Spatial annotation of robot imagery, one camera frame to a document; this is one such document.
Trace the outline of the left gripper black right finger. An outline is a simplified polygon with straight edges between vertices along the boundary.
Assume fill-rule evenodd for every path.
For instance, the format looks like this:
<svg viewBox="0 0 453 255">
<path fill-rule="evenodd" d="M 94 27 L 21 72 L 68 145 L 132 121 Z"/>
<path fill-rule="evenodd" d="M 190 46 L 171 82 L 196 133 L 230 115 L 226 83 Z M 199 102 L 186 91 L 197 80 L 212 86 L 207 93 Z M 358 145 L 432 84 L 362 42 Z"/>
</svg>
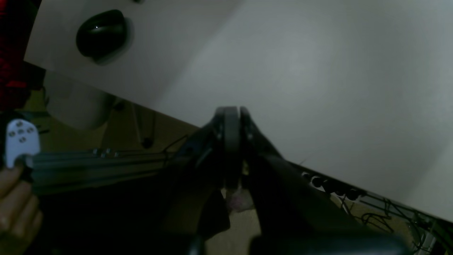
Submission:
<svg viewBox="0 0 453 255">
<path fill-rule="evenodd" d="M 396 236 L 361 226 L 313 189 L 240 108 L 249 191 L 262 234 L 251 255 L 406 255 Z"/>
</svg>

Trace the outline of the person hand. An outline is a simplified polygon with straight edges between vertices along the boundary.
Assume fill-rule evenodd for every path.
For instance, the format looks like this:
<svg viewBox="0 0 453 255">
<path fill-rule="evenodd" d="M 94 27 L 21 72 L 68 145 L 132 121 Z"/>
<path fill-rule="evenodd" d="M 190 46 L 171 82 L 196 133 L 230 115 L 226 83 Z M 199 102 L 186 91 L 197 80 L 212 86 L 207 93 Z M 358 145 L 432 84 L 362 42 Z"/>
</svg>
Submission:
<svg viewBox="0 0 453 255">
<path fill-rule="evenodd" d="M 21 179 L 24 165 L 3 167 L 0 175 L 0 253 L 22 255 L 33 243 L 42 224 L 39 199 L 32 185 Z"/>
</svg>

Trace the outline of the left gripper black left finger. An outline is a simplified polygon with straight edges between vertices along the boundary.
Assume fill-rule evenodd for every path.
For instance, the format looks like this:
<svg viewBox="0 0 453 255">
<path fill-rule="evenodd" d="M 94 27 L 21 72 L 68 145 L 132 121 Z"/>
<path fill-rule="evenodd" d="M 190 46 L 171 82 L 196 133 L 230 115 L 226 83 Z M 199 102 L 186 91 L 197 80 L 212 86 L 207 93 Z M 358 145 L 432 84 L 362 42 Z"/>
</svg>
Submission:
<svg viewBox="0 0 453 255">
<path fill-rule="evenodd" d="M 205 241 L 229 229 L 221 189 L 238 186 L 241 172 L 237 107 L 217 108 L 164 169 L 168 184 L 152 241 L 154 255 L 204 255 Z"/>
</svg>

